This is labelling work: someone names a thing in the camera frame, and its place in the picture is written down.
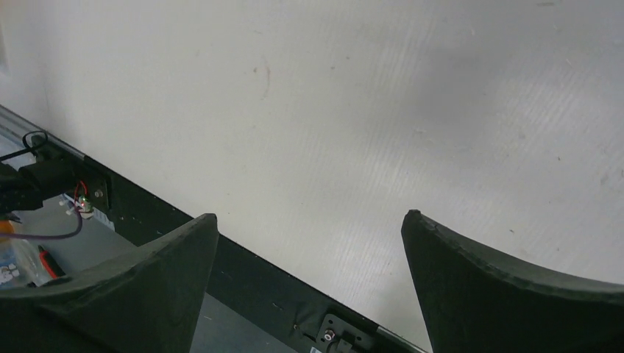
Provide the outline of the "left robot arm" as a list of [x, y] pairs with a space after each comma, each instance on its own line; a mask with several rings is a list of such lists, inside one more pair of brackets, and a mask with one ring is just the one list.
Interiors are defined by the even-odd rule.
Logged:
[[[1, 213], [37, 210], [43, 202], [79, 185], [79, 178], [71, 162], [62, 157], [43, 157], [50, 146], [44, 130], [28, 132], [22, 137], [24, 147], [1, 156]], [[37, 161], [20, 168], [7, 164], [8, 160], [33, 154]]]

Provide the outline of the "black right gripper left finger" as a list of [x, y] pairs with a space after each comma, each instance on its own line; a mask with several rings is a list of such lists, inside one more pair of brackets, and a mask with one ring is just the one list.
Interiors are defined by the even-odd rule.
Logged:
[[1, 292], [3, 352], [188, 352], [219, 241], [201, 215], [39, 288]]

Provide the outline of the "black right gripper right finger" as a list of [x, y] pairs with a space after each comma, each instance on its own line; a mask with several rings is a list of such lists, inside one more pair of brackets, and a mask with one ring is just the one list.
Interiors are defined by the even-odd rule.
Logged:
[[534, 265], [409, 211], [401, 235], [435, 352], [621, 352], [622, 285]]

